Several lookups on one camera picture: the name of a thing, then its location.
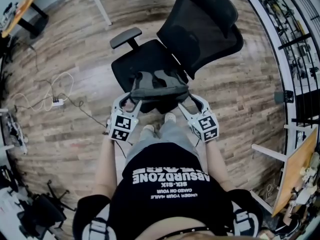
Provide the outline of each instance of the wood-grain floor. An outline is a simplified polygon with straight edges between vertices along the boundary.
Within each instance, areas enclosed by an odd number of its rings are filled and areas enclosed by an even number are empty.
[[[261,188],[275,176],[279,163],[251,150],[251,144],[281,152],[285,142],[285,111],[274,102],[274,91],[280,91],[281,80],[277,63],[264,29],[247,0],[231,0],[238,10],[236,22],[243,39],[243,49],[231,56],[204,66],[189,82],[190,92],[209,101],[220,125],[218,145],[226,159],[232,182],[241,188]],[[111,38],[136,26],[142,30],[138,44],[156,38],[156,32],[167,18],[175,0],[101,0],[112,21],[106,26],[93,0],[62,0],[46,12],[49,23],[44,33],[33,44],[36,54],[20,45],[14,53],[14,62],[5,69],[13,73],[8,81],[10,95],[6,100],[13,105],[28,106],[44,97],[49,89],[45,81],[53,81],[67,71],[74,78],[70,98],[103,124],[115,98],[123,93],[117,83],[111,63],[130,51],[125,44],[116,50],[110,47]],[[71,79],[64,75],[53,85],[55,94],[68,93]],[[187,122],[178,109],[177,123],[189,132]],[[51,179],[58,193],[70,190],[64,201],[75,207],[77,201],[89,195],[92,189],[96,162],[104,128],[88,118],[67,100],[63,107],[50,111],[18,108],[16,117],[29,138],[28,155],[19,148],[10,151],[18,159],[29,189],[34,193],[47,192]],[[140,124],[131,142],[138,139],[145,124],[160,125],[163,116],[157,111],[140,114]],[[189,132],[190,140],[197,142]],[[130,145],[120,143],[126,153]],[[197,147],[203,165],[204,145]],[[119,179],[124,168],[124,156],[116,146],[116,164]],[[72,239],[73,212],[65,211],[67,221],[62,227],[63,239]]]

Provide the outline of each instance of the shoe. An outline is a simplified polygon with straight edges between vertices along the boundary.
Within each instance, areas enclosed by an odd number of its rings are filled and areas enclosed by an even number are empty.
[[[150,131],[153,132],[153,133],[155,132],[155,128],[154,128],[154,126],[151,125],[151,124],[147,124],[145,127],[143,127],[142,131],[143,131],[144,129],[148,129],[148,130],[150,130]]]
[[[167,122],[168,120],[171,120],[171,121],[173,121],[173,122],[176,122],[177,119],[176,119],[175,114],[174,114],[174,113],[171,113],[171,112],[166,113],[165,116],[164,116],[164,122]]]

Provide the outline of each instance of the table leg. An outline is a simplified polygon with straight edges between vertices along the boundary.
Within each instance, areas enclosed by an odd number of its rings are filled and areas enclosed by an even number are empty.
[[[35,3],[32,3],[30,6],[31,6],[38,14],[40,14],[43,18],[46,19],[46,18],[48,17],[48,15],[45,14],[38,6],[36,6]]]
[[[107,15],[107,13],[106,13],[106,11],[105,11],[105,8],[103,7],[101,1],[100,1],[100,0],[94,0],[94,2],[95,2],[95,4],[96,4],[96,6],[98,7],[100,13],[102,14],[104,20],[106,21],[106,23],[107,23],[109,26],[111,26],[111,25],[112,25],[111,20],[109,19],[108,15]]]
[[[34,26],[32,26],[29,22],[25,21],[23,18],[19,20],[18,24],[24,29],[28,30],[34,36],[38,36],[40,34],[40,32]]]

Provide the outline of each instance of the mesh backrest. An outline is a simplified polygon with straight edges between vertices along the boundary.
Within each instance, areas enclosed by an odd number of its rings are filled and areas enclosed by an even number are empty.
[[[194,79],[205,64],[242,48],[237,17],[229,0],[176,0],[157,35]]]

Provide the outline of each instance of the office chair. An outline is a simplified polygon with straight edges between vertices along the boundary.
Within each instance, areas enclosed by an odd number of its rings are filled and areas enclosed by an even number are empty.
[[[19,229],[26,238],[31,236],[40,240],[43,239],[47,230],[56,223],[60,223],[57,229],[62,227],[67,219],[64,208],[73,212],[76,210],[61,202],[61,198],[69,191],[66,190],[60,197],[57,197],[50,184],[51,180],[47,182],[47,186],[52,197],[49,196],[49,193],[35,195],[32,205],[24,204],[24,211],[17,214],[21,222]]]
[[[136,88],[137,79],[142,78],[141,72],[152,76],[155,89],[158,88],[156,85],[166,87],[155,74],[161,71],[171,74],[180,84],[181,81],[186,84],[187,75],[194,79],[195,73],[204,65],[241,50],[244,41],[235,25],[237,18],[238,12],[230,0],[176,0],[167,20],[157,32],[162,43],[153,39],[138,46],[135,37],[142,31],[137,27],[120,33],[110,41],[113,49],[124,43],[132,47],[131,51],[111,64],[115,78],[125,93]],[[178,105],[172,99],[158,98],[158,101],[142,102],[141,111],[147,113],[157,108],[161,113],[166,113]]]

